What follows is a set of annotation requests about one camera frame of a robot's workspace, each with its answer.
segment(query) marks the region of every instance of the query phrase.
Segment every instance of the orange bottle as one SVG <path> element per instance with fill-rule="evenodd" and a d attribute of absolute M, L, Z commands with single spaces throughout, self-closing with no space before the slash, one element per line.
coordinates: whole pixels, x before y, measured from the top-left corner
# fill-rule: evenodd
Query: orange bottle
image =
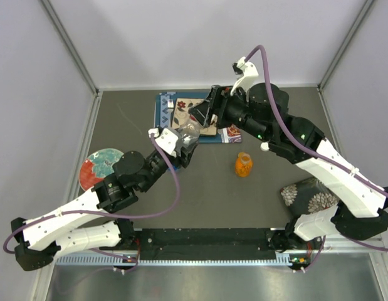
<path fill-rule="evenodd" d="M 252 169 L 251 156 L 246 152 L 240 152 L 236 161 L 236 174 L 240 177 L 246 177 L 249 175 Z"/>

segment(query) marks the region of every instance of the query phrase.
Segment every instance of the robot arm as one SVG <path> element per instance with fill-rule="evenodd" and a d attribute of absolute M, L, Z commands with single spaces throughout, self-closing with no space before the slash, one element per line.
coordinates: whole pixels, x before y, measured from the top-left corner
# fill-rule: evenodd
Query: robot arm
<path fill-rule="evenodd" d="M 176 168 L 187 167 L 197 146 L 199 133 L 190 125 L 173 129 L 151 129 L 158 146 Z M 94 213 L 115 213 L 138 201 L 135 191 L 148 191 L 168 166 L 155 150 L 147 158 L 136 151 L 126 152 L 113 165 L 114 173 L 94 185 L 73 201 L 35 219 L 16 218 L 12 231 L 47 216 L 54 218 L 25 228 L 15 236 L 17 262 L 24 270 L 41 268 L 55 258 L 99 246 L 128 248 L 135 237 L 132 223 L 118 219 L 101 226 L 77 229 L 101 217 Z"/>
<path fill-rule="evenodd" d="M 335 193 L 341 202 L 337 206 L 315 214 L 302 215 L 287 224 L 284 233 L 277 233 L 271 241 L 276 249 L 287 249 L 318 236 L 341 233 L 355 240 L 365 240 L 388 227 L 388 199 L 354 178 L 366 179 L 348 163 L 326 139 L 324 133 L 309 120 L 288 114 L 288 94 L 271 85 L 276 106 L 285 125 L 300 144 L 353 171 L 345 171 L 310 156 L 297 148 L 283 133 L 271 109 L 264 83 L 253 87 L 254 65 L 241 58 L 233 64 L 239 76 L 233 86 L 212 86 L 207 98 L 190 108 L 189 113 L 203 126 L 209 127 L 217 117 L 221 129 L 235 125 L 261 142 L 263 151 L 272 151 L 308 171 Z M 388 187 L 379 189 L 388 193 Z"/>

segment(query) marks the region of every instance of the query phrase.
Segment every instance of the dark floral pillow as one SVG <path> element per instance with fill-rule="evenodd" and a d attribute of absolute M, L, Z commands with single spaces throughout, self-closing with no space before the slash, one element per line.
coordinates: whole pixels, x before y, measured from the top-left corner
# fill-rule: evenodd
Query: dark floral pillow
<path fill-rule="evenodd" d="M 339 198 L 315 177 L 280 189 L 285 204 L 293 216 L 316 213 L 336 205 Z"/>

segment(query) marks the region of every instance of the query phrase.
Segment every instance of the red flower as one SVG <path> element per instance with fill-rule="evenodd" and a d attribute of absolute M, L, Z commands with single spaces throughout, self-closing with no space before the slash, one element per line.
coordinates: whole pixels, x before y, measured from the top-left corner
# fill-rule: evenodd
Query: red flower
<path fill-rule="evenodd" d="M 177 102 L 177 105 L 178 105 L 180 108 L 185 108 L 185 107 L 186 107 L 186 103 L 185 103 L 185 102 Z"/>

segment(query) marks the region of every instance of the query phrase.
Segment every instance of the orange jar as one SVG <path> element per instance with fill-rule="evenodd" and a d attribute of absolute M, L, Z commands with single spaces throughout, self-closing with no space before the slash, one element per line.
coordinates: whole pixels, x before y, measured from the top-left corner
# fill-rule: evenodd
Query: orange jar
<path fill-rule="evenodd" d="M 236 161 L 236 174 L 240 177 L 246 177 L 249 175 L 252 169 L 251 156 L 246 152 L 240 152 Z"/>

